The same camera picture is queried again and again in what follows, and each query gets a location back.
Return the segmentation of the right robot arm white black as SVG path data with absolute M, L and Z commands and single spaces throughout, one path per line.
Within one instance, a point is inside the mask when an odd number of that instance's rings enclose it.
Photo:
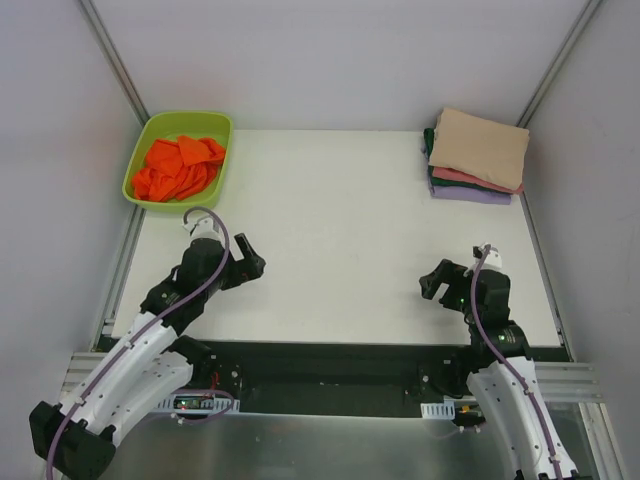
M 471 394 L 499 449 L 507 479 L 580 479 L 545 405 L 523 330 L 511 319 L 511 281 L 478 258 L 472 267 L 443 259 L 419 280 L 421 296 L 463 315 L 470 346 L 451 361 L 450 382 Z

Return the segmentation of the orange t shirt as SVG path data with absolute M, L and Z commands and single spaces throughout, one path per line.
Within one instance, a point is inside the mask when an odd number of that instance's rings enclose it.
M 204 191 L 217 177 L 226 148 L 209 137 L 156 139 L 133 175 L 136 199 L 155 203 L 183 201 Z

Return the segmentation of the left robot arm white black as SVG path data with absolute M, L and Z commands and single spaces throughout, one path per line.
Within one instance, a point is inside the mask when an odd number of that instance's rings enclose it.
M 181 262 L 154 286 L 129 330 L 63 400 L 40 402 L 29 415 L 35 453 L 45 475 L 97 479 L 125 436 L 161 401 L 181 390 L 211 396 L 223 375 L 214 353 L 186 335 L 219 291 L 259 279 L 266 266 L 246 239 L 213 234 L 192 239 Z

